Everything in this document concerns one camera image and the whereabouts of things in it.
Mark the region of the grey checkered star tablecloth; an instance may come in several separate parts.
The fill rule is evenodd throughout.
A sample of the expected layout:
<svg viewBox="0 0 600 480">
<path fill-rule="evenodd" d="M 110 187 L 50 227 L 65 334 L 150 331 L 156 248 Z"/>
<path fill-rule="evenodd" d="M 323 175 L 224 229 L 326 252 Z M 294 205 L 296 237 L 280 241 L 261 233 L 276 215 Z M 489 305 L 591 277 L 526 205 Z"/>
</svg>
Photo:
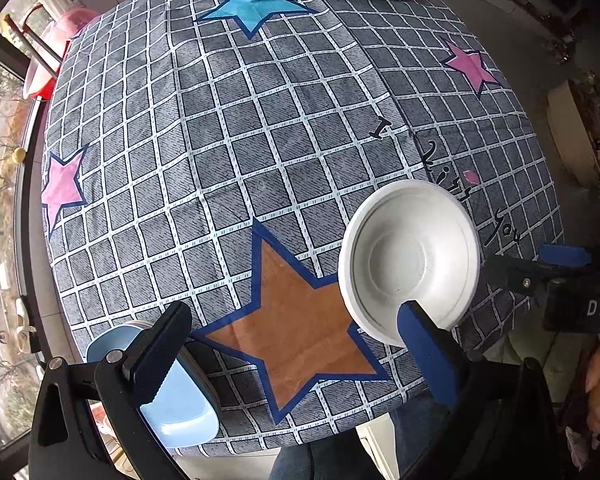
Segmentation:
<svg viewBox="0 0 600 480">
<path fill-rule="evenodd" d="M 335 274 L 364 200 L 436 182 L 481 255 L 564 237 L 502 72 L 441 0 L 301 0 L 249 30 L 228 0 L 125 0 L 70 41 L 50 100 L 43 224 L 80 350 L 181 300 L 248 306 L 254 228 Z"/>
</svg>

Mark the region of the light blue plate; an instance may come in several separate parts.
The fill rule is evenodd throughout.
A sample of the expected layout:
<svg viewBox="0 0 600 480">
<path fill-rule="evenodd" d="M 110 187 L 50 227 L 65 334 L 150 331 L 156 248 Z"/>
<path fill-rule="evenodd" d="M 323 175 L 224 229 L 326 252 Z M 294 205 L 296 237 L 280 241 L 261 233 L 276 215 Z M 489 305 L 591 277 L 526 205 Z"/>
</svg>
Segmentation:
<svg viewBox="0 0 600 480">
<path fill-rule="evenodd" d="M 99 362 L 112 350 L 126 350 L 143 331 L 144 321 L 114 326 L 97 336 L 86 349 L 87 362 Z M 185 347 L 155 396 L 140 407 L 143 418 L 168 450 L 191 448 L 214 439 L 220 430 L 220 401 Z"/>
</svg>

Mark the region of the black window frame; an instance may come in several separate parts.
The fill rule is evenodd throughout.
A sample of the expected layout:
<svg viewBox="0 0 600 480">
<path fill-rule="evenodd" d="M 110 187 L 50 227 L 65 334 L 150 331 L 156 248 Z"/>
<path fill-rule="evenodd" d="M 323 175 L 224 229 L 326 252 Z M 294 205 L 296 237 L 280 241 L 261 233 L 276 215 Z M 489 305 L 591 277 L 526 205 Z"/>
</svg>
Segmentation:
<svg viewBox="0 0 600 480">
<path fill-rule="evenodd" d="M 36 318 L 27 298 L 30 142 L 42 106 L 24 92 L 31 45 L 0 14 L 0 479 L 28 478 L 29 437 L 41 379 Z"/>
</svg>

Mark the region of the red plastic basin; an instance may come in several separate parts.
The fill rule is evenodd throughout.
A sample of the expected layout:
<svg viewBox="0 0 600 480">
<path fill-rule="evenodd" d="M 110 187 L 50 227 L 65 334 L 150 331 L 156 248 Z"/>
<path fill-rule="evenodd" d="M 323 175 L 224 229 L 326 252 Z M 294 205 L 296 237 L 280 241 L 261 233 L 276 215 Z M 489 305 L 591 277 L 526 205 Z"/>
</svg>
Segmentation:
<svg viewBox="0 0 600 480">
<path fill-rule="evenodd" d="M 48 23 L 42 32 L 35 32 L 29 25 L 29 16 L 22 22 L 22 32 L 32 40 L 36 56 L 32 56 L 26 79 L 23 84 L 23 96 L 48 100 L 56 86 L 60 64 L 69 44 L 88 24 L 99 17 L 95 11 L 87 8 L 71 9 L 62 14 L 57 21 Z"/>
</svg>

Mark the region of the person's blue jeans leg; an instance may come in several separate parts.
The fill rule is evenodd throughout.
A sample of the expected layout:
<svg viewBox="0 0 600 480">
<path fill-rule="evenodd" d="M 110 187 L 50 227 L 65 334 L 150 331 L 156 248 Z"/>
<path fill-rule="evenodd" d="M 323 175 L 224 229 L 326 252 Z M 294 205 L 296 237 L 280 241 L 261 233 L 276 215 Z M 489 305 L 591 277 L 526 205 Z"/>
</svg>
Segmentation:
<svg viewBox="0 0 600 480">
<path fill-rule="evenodd" d="M 446 406 L 429 391 L 390 412 L 396 439 L 396 462 L 405 474 L 426 452 L 449 417 Z M 380 479 L 382 474 L 351 429 L 329 438 L 282 448 L 270 477 L 279 479 Z"/>
</svg>

